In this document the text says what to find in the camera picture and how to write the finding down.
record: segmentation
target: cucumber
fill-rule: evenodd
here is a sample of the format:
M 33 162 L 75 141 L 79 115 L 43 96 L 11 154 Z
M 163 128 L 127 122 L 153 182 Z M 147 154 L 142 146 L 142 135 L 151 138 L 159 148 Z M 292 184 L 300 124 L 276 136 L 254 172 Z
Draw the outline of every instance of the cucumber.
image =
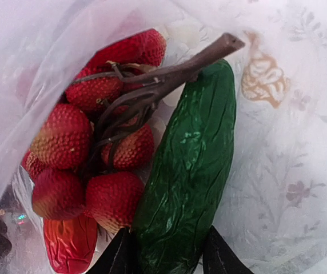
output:
M 225 60 L 187 83 L 135 214 L 138 273 L 193 273 L 233 157 L 236 95 Z

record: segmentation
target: brown branch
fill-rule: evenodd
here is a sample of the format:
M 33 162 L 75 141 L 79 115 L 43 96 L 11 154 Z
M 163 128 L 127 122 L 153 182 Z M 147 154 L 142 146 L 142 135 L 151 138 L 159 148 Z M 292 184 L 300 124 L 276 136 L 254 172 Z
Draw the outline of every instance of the brown branch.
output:
M 91 155 L 85 168 L 89 166 L 89 163 L 93 162 L 102 146 L 113 142 L 109 153 L 108 165 L 112 168 L 114 153 L 119 141 L 139 130 L 150 119 L 161 99 L 169 95 L 185 82 L 195 80 L 198 73 L 204 67 L 243 48 L 244 45 L 245 44 L 241 40 L 233 35 L 223 34 L 207 48 L 180 65 L 159 68 L 145 74 L 131 76 L 131 74 L 122 71 L 124 66 L 119 66 L 119 64 L 111 62 L 114 72 L 103 72 L 101 74 L 90 75 L 73 82 L 73 84 L 81 83 L 86 80 L 109 75 L 119 77 L 124 83 L 146 84 L 141 88 L 119 97 L 109 105 L 100 116 L 95 125 L 94 133 L 98 142 L 91 150 Z M 129 108 L 116 120 L 110 122 L 109 118 L 119 106 L 129 106 Z M 127 126 L 127 122 L 133 118 L 137 119 L 135 123 Z
M 162 76 L 169 76 L 178 72 L 198 71 L 203 67 L 206 67 L 219 59 L 234 53 L 235 51 L 244 47 L 243 41 L 239 40 L 235 36 L 229 33 L 221 35 L 215 42 L 210 44 L 207 48 L 200 53 L 189 59 L 188 61 L 176 66 L 159 68 L 154 71 L 149 71 L 145 74 L 125 78 L 121 80 L 124 83 L 147 83 L 155 82 L 154 78 L 160 78 Z

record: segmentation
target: floral pattern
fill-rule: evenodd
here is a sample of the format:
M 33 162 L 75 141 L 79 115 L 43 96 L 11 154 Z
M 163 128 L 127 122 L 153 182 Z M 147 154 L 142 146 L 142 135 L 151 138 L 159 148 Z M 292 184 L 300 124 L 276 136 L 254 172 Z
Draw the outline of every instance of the floral pattern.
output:
M 251 43 L 250 62 L 242 76 L 242 94 L 251 101 L 267 101 L 279 107 L 290 86 L 290 80 L 278 67 L 277 61 L 260 49 L 260 40 L 255 33 L 246 33 Z

